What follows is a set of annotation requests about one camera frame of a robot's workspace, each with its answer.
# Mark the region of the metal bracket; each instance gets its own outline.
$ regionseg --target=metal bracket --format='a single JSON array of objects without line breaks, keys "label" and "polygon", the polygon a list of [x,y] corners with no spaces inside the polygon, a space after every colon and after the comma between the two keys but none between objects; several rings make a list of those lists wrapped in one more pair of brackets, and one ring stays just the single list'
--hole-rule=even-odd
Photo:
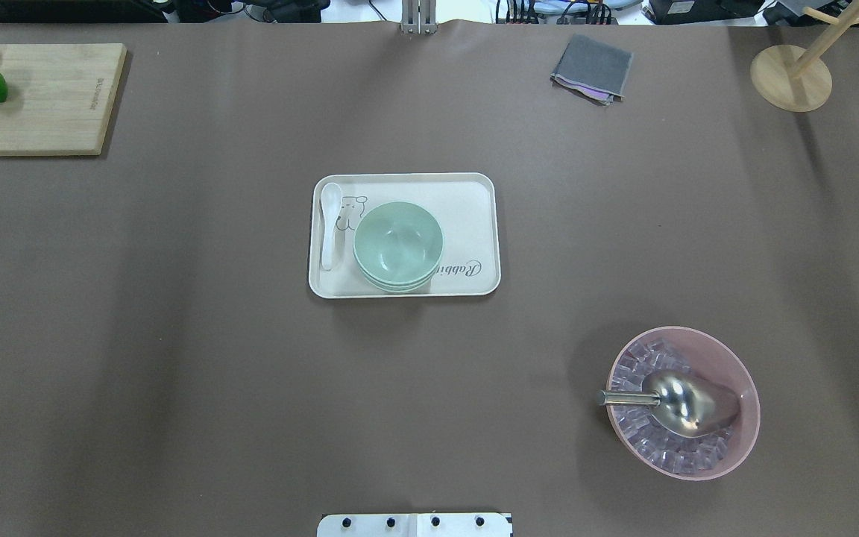
[{"label": "metal bracket", "polygon": [[436,0],[403,0],[400,30],[404,34],[436,34]]},{"label": "metal bracket", "polygon": [[317,537],[512,537],[510,513],[325,515]]}]

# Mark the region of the stacked bowls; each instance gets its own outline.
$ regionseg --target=stacked bowls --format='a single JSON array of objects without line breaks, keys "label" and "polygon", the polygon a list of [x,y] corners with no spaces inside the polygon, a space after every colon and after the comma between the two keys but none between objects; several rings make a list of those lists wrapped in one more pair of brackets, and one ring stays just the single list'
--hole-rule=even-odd
[{"label": "stacked bowls", "polygon": [[391,201],[365,214],[353,236],[360,271],[385,292],[411,292],[426,285],[443,257],[443,229],[429,211]]}]

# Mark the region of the round wooden base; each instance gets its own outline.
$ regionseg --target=round wooden base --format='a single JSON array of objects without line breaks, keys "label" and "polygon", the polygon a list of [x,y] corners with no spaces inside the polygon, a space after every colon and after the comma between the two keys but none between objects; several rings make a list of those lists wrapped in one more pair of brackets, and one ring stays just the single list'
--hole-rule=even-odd
[{"label": "round wooden base", "polygon": [[751,62],[754,88],[774,106],[791,112],[811,112],[831,96],[831,71],[820,59],[796,78],[787,74],[804,51],[795,45],[774,45],[759,52]]}]

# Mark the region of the wooden stand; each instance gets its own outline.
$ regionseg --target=wooden stand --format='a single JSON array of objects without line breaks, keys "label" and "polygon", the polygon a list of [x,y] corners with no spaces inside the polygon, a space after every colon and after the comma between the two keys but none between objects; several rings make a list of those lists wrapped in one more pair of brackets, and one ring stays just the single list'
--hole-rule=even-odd
[{"label": "wooden stand", "polygon": [[805,7],[805,14],[831,24],[805,50],[794,45],[774,45],[759,52],[751,62],[751,82],[768,102],[790,112],[811,112],[828,101],[833,81],[824,54],[848,28],[859,24],[859,0],[834,18]]}]

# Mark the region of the white plate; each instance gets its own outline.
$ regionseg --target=white plate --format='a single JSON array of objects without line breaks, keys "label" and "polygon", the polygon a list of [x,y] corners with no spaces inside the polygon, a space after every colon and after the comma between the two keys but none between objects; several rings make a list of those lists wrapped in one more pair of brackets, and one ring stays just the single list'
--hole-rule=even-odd
[{"label": "white plate", "polygon": [[[320,193],[327,183],[344,190],[337,221],[333,268],[320,268],[324,215]],[[414,292],[391,293],[367,281],[353,258],[353,235],[365,212],[389,201],[426,208],[443,228],[443,260],[429,284]],[[495,190],[478,173],[331,175],[313,190],[307,282],[324,298],[487,295],[502,279]]]}]

